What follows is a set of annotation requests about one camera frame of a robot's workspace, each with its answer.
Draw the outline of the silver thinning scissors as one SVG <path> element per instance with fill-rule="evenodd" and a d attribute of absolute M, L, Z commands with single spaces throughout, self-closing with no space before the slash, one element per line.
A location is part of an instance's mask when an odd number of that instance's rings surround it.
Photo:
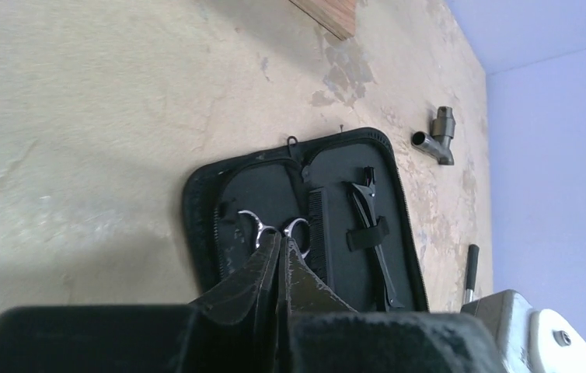
<path fill-rule="evenodd" d="M 310 228 L 309 221 L 303 217 L 292 218 L 283 228 L 278 228 L 273 225 L 265 224 L 256 213 L 250 210 L 238 210 L 238 215 L 249 217 L 253 223 L 254 233 L 253 238 L 251 239 L 251 254 L 254 254 L 260 248 L 261 239 L 266 234 L 279 233 L 289 239 L 295 239 L 294 233 L 298 226 Z"/>

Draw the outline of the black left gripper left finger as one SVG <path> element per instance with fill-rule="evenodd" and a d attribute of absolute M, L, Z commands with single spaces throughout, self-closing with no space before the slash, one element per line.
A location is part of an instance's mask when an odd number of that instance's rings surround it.
<path fill-rule="evenodd" d="M 277 267 L 270 234 L 188 304 L 17 307 L 0 315 L 0 372 L 271 372 Z"/>

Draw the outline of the black zippered tool case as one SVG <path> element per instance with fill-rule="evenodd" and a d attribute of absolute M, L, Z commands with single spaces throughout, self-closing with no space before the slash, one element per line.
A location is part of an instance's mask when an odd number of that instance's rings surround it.
<path fill-rule="evenodd" d="M 426 312 L 427 292 L 394 150 L 389 138 L 372 127 L 309 141 L 290 137 L 280 148 L 193 171 L 183 187 L 181 212 L 202 290 L 226 279 L 252 255 L 253 223 L 238 210 L 253 211 L 265 224 L 283 228 L 292 218 L 309 221 L 309 191 L 325 187 L 335 284 L 334 290 L 329 288 L 359 312 L 378 311 L 375 254 L 371 249 L 351 251 L 347 241 L 349 231 L 364 227 L 347 183 L 363 184 L 367 166 L 375 169 L 376 216 L 384 217 L 389 226 L 382 251 L 405 305 L 391 311 Z M 309 228 L 298 226 L 294 235 L 305 261 Z"/>

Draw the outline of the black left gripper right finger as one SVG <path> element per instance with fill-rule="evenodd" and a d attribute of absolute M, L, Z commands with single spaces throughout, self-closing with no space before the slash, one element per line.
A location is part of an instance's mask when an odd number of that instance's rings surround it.
<path fill-rule="evenodd" d="M 355 312 L 305 264 L 279 254 L 281 372 L 502 372 L 493 337 L 463 313 Z"/>

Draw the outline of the black hair comb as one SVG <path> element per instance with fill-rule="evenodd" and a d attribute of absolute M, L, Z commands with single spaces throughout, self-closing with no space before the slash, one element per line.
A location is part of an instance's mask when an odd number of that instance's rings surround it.
<path fill-rule="evenodd" d="M 335 289 L 331 267 L 329 208 L 325 187 L 309 191 L 309 253 L 305 259 L 309 268 L 332 290 Z"/>

